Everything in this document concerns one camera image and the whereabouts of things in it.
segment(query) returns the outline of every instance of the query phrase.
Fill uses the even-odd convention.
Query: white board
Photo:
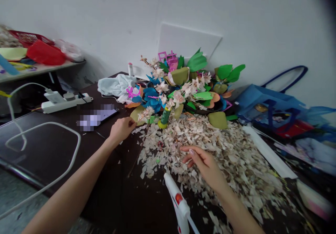
[[[203,55],[209,59],[221,39],[218,35],[162,23],[158,53],[166,51],[169,54],[173,50],[177,56],[187,59],[201,47]]]

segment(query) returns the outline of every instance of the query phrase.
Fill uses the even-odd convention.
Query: plastic bag
[[[66,55],[66,58],[71,62],[82,62],[84,57],[81,50],[74,44],[58,39],[54,43]]]
[[[55,46],[50,46],[41,40],[37,40],[27,50],[27,56],[37,63],[45,65],[62,65],[65,55]]]

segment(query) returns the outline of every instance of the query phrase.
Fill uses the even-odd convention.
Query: blue paper flower
[[[145,95],[144,100],[145,104],[142,104],[143,107],[147,108],[151,106],[155,113],[158,113],[161,109],[161,100],[159,99],[159,94],[154,88],[146,88],[143,90],[143,94]]]

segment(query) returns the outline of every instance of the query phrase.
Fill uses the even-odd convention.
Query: white towel
[[[127,93],[126,89],[129,86],[135,87],[136,80],[136,77],[124,74],[119,74],[116,78],[102,78],[98,80],[98,91],[105,96],[120,97]]]

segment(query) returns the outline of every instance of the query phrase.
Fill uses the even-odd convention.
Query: white cable
[[[200,232],[198,231],[194,221],[192,220],[191,216],[188,216],[188,220],[189,220],[189,223],[191,225],[191,228],[192,230],[194,231],[195,234],[200,234]]]
[[[12,118],[13,123],[14,123],[14,124],[17,126],[17,128],[20,130],[20,133],[22,133],[23,130],[22,130],[22,128],[18,125],[18,123],[15,121],[14,110],[13,110],[13,107],[12,107],[11,98],[12,98],[12,96],[13,96],[17,91],[21,90],[23,87],[26,87],[27,85],[30,85],[30,84],[36,84],[36,85],[42,86],[44,89],[47,89],[47,87],[45,87],[45,86],[43,86],[43,85],[40,85],[40,84],[37,84],[37,83],[27,83],[27,84],[24,84],[24,85],[20,86],[19,88],[15,89],[14,91],[12,91],[12,93],[9,94],[10,97],[7,99],[7,104],[8,104],[8,106],[9,106],[9,111],[10,111],[10,116],[11,116],[11,118]],[[20,151],[23,151],[23,150],[26,148],[26,145],[27,145],[27,139],[26,139],[26,136],[25,136],[24,134],[22,134],[22,139],[23,139],[23,146],[22,146],[22,148],[21,148]],[[6,147],[8,147],[8,148],[10,148],[10,149],[12,149],[12,150],[14,150],[14,151],[17,152],[17,150],[16,150],[15,148],[11,147],[8,143],[9,143],[9,140],[6,141],[6,143],[5,143]]]
[[[18,90],[20,90],[21,88],[23,88],[23,87],[25,87],[25,86],[27,86],[27,85],[29,85],[29,84],[36,84],[36,83],[28,83],[28,84],[25,84],[25,85],[23,85],[23,86],[20,86],[19,88],[17,88],[16,90],[14,90],[14,91],[11,93],[11,95],[15,94]],[[77,137],[78,137],[78,141],[77,141],[77,145],[76,145],[76,148],[75,148],[75,151],[74,151],[74,153],[73,153],[73,156],[72,156],[72,159],[71,159],[71,162],[70,162],[70,165],[69,165],[68,169],[67,169],[67,170],[66,170],[60,177],[58,177],[56,180],[54,180],[53,182],[51,182],[49,185],[45,186],[43,189],[41,189],[41,190],[39,190],[38,192],[36,192],[35,194],[31,195],[31,196],[28,197],[27,199],[23,200],[22,202],[20,202],[19,204],[17,204],[16,206],[14,206],[14,207],[11,208],[10,210],[8,210],[7,212],[1,214],[1,215],[0,215],[0,220],[3,219],[4,217],[8,216],[9,214],[11,214],[12,212],[14,212],[15,210],[19,209],[23,204],[27,203],[27,202],[30,201],[31,199],[33,199],[33,198],[35,198],[36,196],[40,195],[41,193],[43,193],[44,191],[46,191],[47,189],[49,189],[50,187],[52,187],[54,184],[56,184],[56,183],[57,183],[59,180],[61,180],[64,176],[66,176],[67,173],[69,173],[69,171],[71,170],[71,168],[72,168],[73,165],[74,165],[74,162],[75,162],[75,159],[76,159],[76,156],[77,156],[77,152],[78,152],[79,146],[80,146],[80,144],[81,144],[81,135],[80,135],[78,132],[72,130],[72,129],[69,128],[69,127],[66,127],[65,125],[62,125],[62,124],[60,124],[60,123],[56,123],[56,122],[46,122],[46,123],[43,123],[43,124],[34,126],[33,128],[28,129],[28,130],[26,130],[26,131],[23,132],[22,129],[21,129],[21,127],[15,122],[14,112],[13,112],[13,108],[12,108],[12,104],[11,104],[10,98],[8,98],[8,100],[9,100],[9,101],[8,101],[8,105],[9,105],[9,109],[10,109],[10,114],[11,114],[11,116],[12,116],[12,120],[13,120],[13,122],[16,124],[16,126],[19,128],[20,133],[19,133],[18,135],[16,135],[16,136],[10,138],[10,139],[6,142],[6,146],[7,146],[7,144],[8,144],[11,140],[13,140],[13,139],[15,139],[15,138],[17,138],[17,137],[19,137],[19,136],[22,136],[22,138],[24,138],[24,141],[25,141],[25,143],[23,144],[23,147],[22,147],[22,149],[21,149],[21,150],[23,150],[23,149],[26,147],[26,144],[27,144],[27,139],[26,139],[26,137],[24,137],[24,134],[27,133],[27,132],[33,131],[34,129],[36,129],[36,128],[38,128],[38,127],[41,127],[41,126],[44,126],[44,125],[48,125],[48,124],[53,124],[53,125],[57,125],[57,126],[63,127],[64,129],[66,129],[66,130],[68,130],[68,131],[70,131],[70,132],[76,134]]]

